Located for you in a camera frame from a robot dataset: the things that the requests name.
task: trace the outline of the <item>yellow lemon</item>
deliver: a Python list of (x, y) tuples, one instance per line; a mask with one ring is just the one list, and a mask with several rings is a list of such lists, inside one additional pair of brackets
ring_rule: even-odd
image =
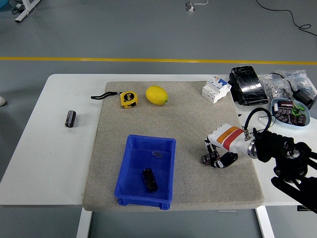
[(156, 85), (149, 87), (145, 92), (145, 96), (151, 103), (156, 105), (163, 105), (168, 99), (167, 92)]

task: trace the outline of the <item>tape measure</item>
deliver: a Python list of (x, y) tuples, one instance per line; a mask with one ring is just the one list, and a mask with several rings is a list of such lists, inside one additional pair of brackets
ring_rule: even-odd
[(133, 91), (121, 93), (120, 99), (122, 108), (132, 108), (138, 103), (138, 95)]

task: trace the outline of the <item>black case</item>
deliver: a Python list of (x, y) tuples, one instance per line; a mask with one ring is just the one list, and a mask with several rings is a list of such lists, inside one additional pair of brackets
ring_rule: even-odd
[(232, 98), (240, 105), (267, 104), (268, 99), (252, 66), (236, 67), (229, 75)]

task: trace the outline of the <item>plastic bag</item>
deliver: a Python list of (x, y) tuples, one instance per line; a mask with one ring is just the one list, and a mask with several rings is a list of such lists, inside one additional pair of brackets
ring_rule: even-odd
[(311, 81), (306, 75), (306, 70), (277, 70), (277, 73), (283, 75), (285, 80), (289, 81), (291, 85), (290, 94), (292, 95), (292, 91), (301, 90), (311, 99), (314, 99), (316, 96), (316, 92), (312, 87)]
[(287, 92), (291, 92), (289, 83), (277, 74), (264, 74), (262, 77), (259, 77), (259, 80), (270, 102), (274, 98), (287, 98), (284, 89)]

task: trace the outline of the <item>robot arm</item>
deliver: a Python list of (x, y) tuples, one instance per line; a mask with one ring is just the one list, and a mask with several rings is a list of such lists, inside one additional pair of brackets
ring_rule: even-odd
[[(248, 123), (251, 116), (258, 111), (265, 111), (269, 116), (269, 122), (262, 132), (258, 132), (253, 128), (253, 135), (250, 136), (247, 129)], [(236, 157), (218, 156), (216, 161), (211, 158), (210, 164), (217, 168), (225, 168), (237, 160), (238, 152), (253, 159), (257, 158), (264, 163), (274, 158), (276, 167), (273, 170), (277, 177), (271, 179), (272, 184), (317, 213), (317, 178), (305, 177), (308, 166), (317, 170), (317, 163), (312, 160), (317, 159), (317, 153), (312, 152), (311, 148), (304, 142), (295, 144), (294, 139), (291, 137), (268, 131), (267, 129), (271, 122), (270, 118), (271, 114), (268, 110), (257, 108), (248, 116), (243, 130), (224, 124), (209, 134), (205, 140), (209, 154), (216, 151), (216, 147), (221, 147), (226, 149), (228, 153), (236, 155)], [(217, 166), (217, 164), (224, 163), (226, 163), (226, 166)]]

